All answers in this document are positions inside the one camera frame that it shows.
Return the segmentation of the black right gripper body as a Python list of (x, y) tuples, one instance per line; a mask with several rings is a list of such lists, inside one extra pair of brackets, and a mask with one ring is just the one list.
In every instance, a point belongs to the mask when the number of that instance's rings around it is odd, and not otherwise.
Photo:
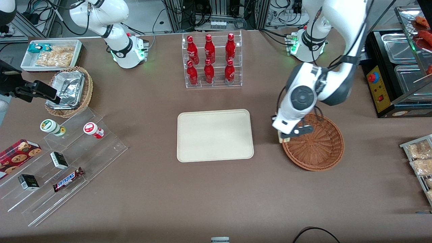
[(15, 69), (3, 60), (0, 61), (0, 94), (9, 96), (17, 87), (23, 85), (22, 71)]

